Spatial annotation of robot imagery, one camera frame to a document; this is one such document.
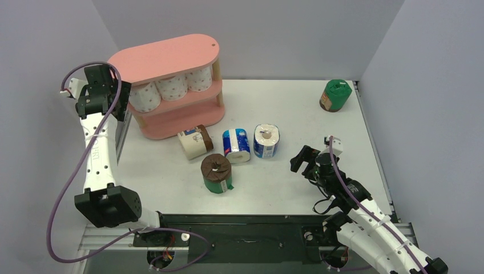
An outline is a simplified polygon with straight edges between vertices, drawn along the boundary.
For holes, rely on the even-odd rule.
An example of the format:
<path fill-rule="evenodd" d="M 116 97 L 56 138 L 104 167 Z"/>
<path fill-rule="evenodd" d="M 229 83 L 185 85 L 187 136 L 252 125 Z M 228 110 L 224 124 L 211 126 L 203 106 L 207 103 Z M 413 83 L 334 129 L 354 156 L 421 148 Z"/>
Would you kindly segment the blue white roll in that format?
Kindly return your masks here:
<path fill-rule="evenodd" d="M 275 156 L 280 142 L 280 131 L 273 124 L 259 124 L 254 130 L 253 148 L 258 158 L 269 159 Z"/>
<path fill-rule="evenodd" d="M 250 160 L 251 151 L 246 130 L 233 128 L 223 132 L 224 156 L 231 164 L 245 163 Z"/>

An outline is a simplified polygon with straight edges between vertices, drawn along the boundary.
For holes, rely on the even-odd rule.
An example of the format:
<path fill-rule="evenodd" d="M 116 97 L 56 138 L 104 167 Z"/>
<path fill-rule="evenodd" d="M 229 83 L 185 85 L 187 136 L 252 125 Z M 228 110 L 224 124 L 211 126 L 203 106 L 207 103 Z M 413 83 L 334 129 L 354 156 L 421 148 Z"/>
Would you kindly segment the brown green roll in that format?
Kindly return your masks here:
<path fill-rule="evenodd" d="M 212 193 L 223 194 L 233 189 L 232 165 L 222 154 L 210 154 L 201 163 L 205 187 Z"/>

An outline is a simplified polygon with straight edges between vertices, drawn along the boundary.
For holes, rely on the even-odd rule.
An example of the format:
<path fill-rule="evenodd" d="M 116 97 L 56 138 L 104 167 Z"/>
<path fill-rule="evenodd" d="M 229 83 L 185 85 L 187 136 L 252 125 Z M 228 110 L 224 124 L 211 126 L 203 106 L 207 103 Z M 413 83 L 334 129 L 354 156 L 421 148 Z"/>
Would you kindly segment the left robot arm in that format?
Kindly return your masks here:
<path fill-rule="evenodd" d="M 169 241 L 170 229 L 160 223 L 160 214 L 142 206 L 137 192 L 118 182 L 116 131 L 126 117 L 131 89 L 108 63 L 89 64 L 87 79 L 75 109 L 86 144 L 86 178 L 82 194 L 74 197 L 77 210 L 98 228 L 148 229 L 155 245 Z"/>

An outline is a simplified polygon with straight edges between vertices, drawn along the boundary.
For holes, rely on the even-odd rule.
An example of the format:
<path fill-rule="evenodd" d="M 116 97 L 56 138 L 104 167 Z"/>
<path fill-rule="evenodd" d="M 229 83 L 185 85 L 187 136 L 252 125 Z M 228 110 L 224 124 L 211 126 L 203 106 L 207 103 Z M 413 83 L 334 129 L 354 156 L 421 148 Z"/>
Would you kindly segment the white dotted roll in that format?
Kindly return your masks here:
<path fill-rule="evenodd" d="M 156 109 L 161 101 L 161 96 L 154 82 L 131 88 L 129 103 L 138 112 L 150 112 Z"/>
<path fill-rule="evenodd" d="M 183 98 L 188 92 L 188 84 L 185 75 L 173 76 L 167 79 L 155 81 L 162 100 L 176 101 Z"/>

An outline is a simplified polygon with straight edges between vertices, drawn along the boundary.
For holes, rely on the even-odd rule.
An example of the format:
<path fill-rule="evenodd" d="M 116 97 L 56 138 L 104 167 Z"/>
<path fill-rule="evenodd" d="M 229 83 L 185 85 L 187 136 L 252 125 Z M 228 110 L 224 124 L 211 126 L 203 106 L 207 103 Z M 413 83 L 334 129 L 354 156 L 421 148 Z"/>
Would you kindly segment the pink three-tier shelf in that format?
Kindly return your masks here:
<path fill-rule="evenodd" d="M 136 110 L 132 103 L 128 105 L 146 138 L 161 140 L 199 124 L 211 126 L 222 120 L 225 107 L 219 52 L 215 38 L 189 34 L 130 47 L 108 60 L 119 70 L 121 78 L 133 86 L 160 80 L 172 83 L 177 76 L 195 76 L 198 70 L 209 70 L 212 83 L 204 91 L 191 87 L 180 99 L 162 99 L 147 112 Z"/>

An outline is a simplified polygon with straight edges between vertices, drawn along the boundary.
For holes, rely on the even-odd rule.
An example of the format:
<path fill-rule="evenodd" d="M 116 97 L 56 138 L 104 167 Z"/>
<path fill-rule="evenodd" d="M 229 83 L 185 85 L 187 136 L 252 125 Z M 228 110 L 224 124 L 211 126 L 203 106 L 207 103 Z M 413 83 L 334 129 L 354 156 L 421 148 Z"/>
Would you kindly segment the white dotted roll shelf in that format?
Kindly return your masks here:
<path fill-rule="evenodd" d="M 188 89 L 203 92 L 212 86 L 212 69 L 210 66 L 186 73 Z"/>

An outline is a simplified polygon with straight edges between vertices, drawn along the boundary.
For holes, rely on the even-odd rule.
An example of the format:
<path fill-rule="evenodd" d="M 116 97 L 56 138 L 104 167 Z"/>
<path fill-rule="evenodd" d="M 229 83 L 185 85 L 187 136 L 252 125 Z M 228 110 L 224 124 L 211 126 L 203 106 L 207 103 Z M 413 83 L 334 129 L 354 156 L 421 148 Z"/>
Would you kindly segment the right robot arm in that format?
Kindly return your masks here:
<path fill-rule="evenodd" d="M 304 146 L 290 160 L 291 171 L 308 165 L 302 172 L 310 183 L 328 195 L 339 211 L 322 223 L 323 239 L 341 244 L 364 259 L 378 273 L 448 273 L 447 264 L 431 258 L 413 244 L 383 213 L 369 191 L 339 169 L 339 151 Z"/>

